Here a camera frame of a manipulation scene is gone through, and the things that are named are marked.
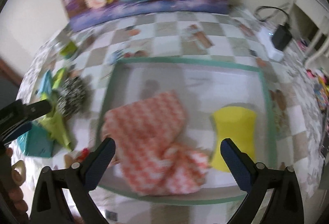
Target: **yellow sponge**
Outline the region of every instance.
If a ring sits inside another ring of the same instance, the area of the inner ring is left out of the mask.
[[[211,166],[220,171],[229,172],[220,154],[223,139],[230,138],[243,153],[247,153],[255,162],[254,130],[256,113],[243,107],[224,107],[212,114],[217,129],[217,146],[213,153]]]

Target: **green-bordered tray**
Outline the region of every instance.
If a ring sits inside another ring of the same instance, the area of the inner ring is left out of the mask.
[[[100,143],[103,117],[108,110],[168,90],[176,91],[188,114],[186,129],[177,138],[179,142],[211,152],[216,145],[216,135],[210,115],[224,106],[244,106],[257,113],[256,161],[276,167],[276,131],[263,73],[259,68],[236,63],[181,57],[119,60],[104,98],[96,145]],[[124,181],[120,165],[106,170],[100,186],[131,198],[172,205],[218,204],[242,199],[246,194],[230,173],[213,168],[202,188],[186,195],[139,196]]]

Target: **pink item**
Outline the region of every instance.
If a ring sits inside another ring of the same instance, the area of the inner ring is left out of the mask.
[[[305,52],[307,50],[307,44],[306,44],[305,40],[297,41],[297,45],[301,51]]]
[[[306,70],[306,74],[307,74],[307,76],[309,77],[309,78],[315,78],[315,75],[312,73],[312,71],[311,70]]]
[[[174,91],[112,109],[102,134],[115,140],[122,173],[140,195],[196,192],[204,183],[208,156],[175,143],[186,114]]]

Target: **power strip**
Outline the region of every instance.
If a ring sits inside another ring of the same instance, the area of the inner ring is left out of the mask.
[[[281,61],[284,57],[284,53],[276,49],[271,41],[273,33],[266,27],[262,27],[260,31],[256,34],[258,40],[264,45],[268,57],[274,61]]]

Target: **finger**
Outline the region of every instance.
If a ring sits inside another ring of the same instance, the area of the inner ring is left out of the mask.
[[[8,155],[10,158],[13,156],[13,149],[12,148],[7,148],[6,149],[6,155]]]
[[[12,170],[12,178],[17,185],[22,181],[22,176],[17,170]]]
[[[20,200],[23,200],[23,197],[24,197],[24,194],[23,194],[21,188],[19,188],[19,187],[14,188],[14,189],[8,191],[8,195],[9,195],[9,198],[13,202],[18,202]]]
[[[15,202],[14,205],[18,211],[26,212],[29,209],[27,203],[24,200]]]

